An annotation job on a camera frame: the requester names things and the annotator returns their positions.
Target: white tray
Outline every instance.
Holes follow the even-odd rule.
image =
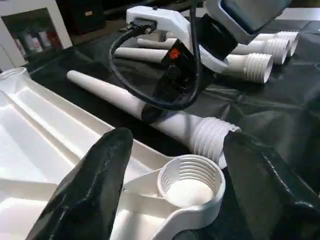
[[[57,184],[112,129],[23,75],[0,80],[0,239],[24,240]],[[170,159],[135,140],[124,182]]]
[[[0,239],[24,240],[57,185],[0,180]]]
[[[27,76],[0,80],[0,239],[24,240],[60,181],[112,129]],[[133,142],[110,239],[171,239],[217,217],[224,187],[210,207],[178,208],[159,195],[159,169],[172,159]]]

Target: cable connector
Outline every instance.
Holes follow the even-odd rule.
[[[128,29],[139,29],[140,34],[151,34],[157,29],[157,22],[154,20],[136,18],[127,27]]]

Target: black tablecloth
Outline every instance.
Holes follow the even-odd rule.
[[[320,21],[275,20],[264,32],[301,31],[295,55],[274,66],[266,85],[232,77],[215,80],[186,112],[217,117],[274,147],[316,193],[320,192]],[[169,156],[189,150],[122,110],[69,82],[76,70],[117,84],[106,68],[106,51],[118,33],[73,46],[49,59],[27,65],[34,81],[59,94],[114,127],[131,129],[134,137]],[[132,82],[148,88],[163,71],[152,64],[117,59]],[[218,218],[208,227],[184,232],[182,239],[251,239],[228,174]]]

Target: white tube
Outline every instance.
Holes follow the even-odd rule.
[[[231,52],[235,55],[247,55],[253,53],[271,54],[274,57],[274,63],[282,65],[289,50],[289,41],[280,38],[271,38],[264,41],[252,41],[248,45],[238,44]]]
[[[141,111],[145,103],[125,89],[77,71],[69,71],[67,78],[132,116],[141,119]],[[151,126],[188,146],[191,152],[207,157],[224,167],[226,166],[223,156],[225,136],[229,131],[240,131],[239,127],[215,117],[203,118],[183,111],[176,112]]]
[[[119,47],[117,50],[115,50],[114,55],[116,57],[159,64],[167,52],[168,50],[163,49]]]
[[[268,40],[268,39],[274,39],[274,38],[279,38],[279,39],[285,39],[289,41],[289,51],[287,53],[288,57],[291,57],[298,45],[299,41],[299,32],[298,31],[280,31],[277,33],[261,33],[258,36],[255,37],[254,40],[262,41],[262,40]]]
[[[265,84],[270,76],[274,58],[270,54],[251,53],[248,55],[228,55],[228,68],[224,74],[244,80]]]
[[[167,49],[169,50],[176,42],[176,38],[169,38],[165,41],[150,41],[138,38],[137,43],[142,48]]]
[[[163,49],[119,47],[115,55],[160,64],[167,52]],[[268,81],[274,62],[272,55],[259,53],[229,55],[227,60],[229,64],[224,74],[261,84]]]

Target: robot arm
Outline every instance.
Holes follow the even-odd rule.
[[[223,72],[227,67],[223,59],[237,43],[248,44],[290,2],[291,0],[206,1],[208,14],[199,21],[197,29],[202,64],[216,73]],[[158,30],[173,33],[192,52],[190,22],[179,12],[136,6],[128,9],[126,14],[128,24],[134,19],[156,21]]]
[[[124,88],[148,104],[141,114],[148,123],[156,121],[164,110],[179,111],[191,106],[208,85],[202,79],[202,71],[209,69],[213,76],[224,72],[228,64],[225,58],[238,43],[249,43],[291,0],[208,0],[208,14],[200,20],[196,19],[197,0],[191,2],[190,22],[172,10],[147,6],[128,9],[127,32],[109,48],[109,69]],[[113,55],[129,38],[155,30],[171,32],[178,40],[162,60],[167,71],[151,97],[122,76],[113,63]]]

